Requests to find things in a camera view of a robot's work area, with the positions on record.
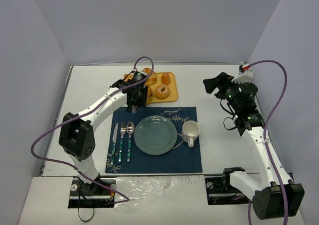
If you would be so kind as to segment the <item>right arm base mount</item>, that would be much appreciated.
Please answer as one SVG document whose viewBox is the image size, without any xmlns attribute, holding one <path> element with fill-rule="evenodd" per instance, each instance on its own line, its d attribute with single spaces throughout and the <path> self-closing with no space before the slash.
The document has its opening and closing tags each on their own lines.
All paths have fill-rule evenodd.
<svg viewBox="0 0 319 225">
<path fill-rule="evenodd" d="M 208 205 L 240 205 L 247 204 L 248 198 L 230 185 L 229 175 L 233 172 L 245 172 L 242 167 L 225 168 L 222 174 L 205 176 Z"/>
</svg>

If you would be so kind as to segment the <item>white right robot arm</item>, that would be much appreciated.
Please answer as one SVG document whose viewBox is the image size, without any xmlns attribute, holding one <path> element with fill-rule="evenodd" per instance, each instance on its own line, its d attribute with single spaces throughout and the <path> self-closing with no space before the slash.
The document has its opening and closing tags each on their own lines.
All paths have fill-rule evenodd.
<svg viewBox="0 0 319 225">
<path fill-rule="evenodd" d="M 246 141 L 261 176 L 258 182 L 242 167 L 225 168 L 221 191 L 241 192 L 252 202 L 261 220 L 295 216 L 305 191 L 285 171 L 273 149 L 265 121 L 255 103 L 257 86 L 249 81 L 241 82 L 225 72 L 203 80 L 203 84 L 208 94 L 216 90 L 216 98 L 227 101 L 235 129 Z"/>
</svg>

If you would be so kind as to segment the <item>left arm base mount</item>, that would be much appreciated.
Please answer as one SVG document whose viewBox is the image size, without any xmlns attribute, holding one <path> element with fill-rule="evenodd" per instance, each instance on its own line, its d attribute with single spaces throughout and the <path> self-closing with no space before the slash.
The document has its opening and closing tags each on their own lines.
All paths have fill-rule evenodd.
<svg viewBox="0 0 319 225">
<path fill-rule="evenodd" d="M 85 184 L 78 177 L 74 177 L 70 186 L 69 209 L 85 208 L 113 208 L 115 193 L 101 188 L 96 184 Z"/>
</svg>

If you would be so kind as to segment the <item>large striped croissant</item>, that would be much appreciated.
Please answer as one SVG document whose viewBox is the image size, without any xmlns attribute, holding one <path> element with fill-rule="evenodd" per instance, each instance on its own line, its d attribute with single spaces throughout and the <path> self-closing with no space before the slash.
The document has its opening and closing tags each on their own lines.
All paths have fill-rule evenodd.
<svg viewBox="0 0 319 225">
<path fill-rule="evenodd" d="M 151 103 L 153 99 L 154 93 L 150 87 L 148 87 L 148 93 L 147 93 L 147 105 Z"/>
</svg>

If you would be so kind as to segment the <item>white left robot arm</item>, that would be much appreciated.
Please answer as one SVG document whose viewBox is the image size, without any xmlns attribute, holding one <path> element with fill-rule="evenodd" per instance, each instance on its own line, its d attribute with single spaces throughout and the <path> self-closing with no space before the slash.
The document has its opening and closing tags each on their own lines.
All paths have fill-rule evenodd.
<svg viewBox="0 0 319 225">
<path fill-rule="evenodd" d="M 87 109 L 77 113 L 67 113 L 60 130 L 59 145 L 70 156 L 77 167 L 79 178 L 85 184 L 99 180 L 92 153 L 95 149 L 94 132 L 98 126 L 118 108 L 126 106 L 127 112 L 146 106 L 148 88 L 145 86 L 146 72 L 135 71 L 133 77 L 116 81 L 99 100 Z"/>
</svg>

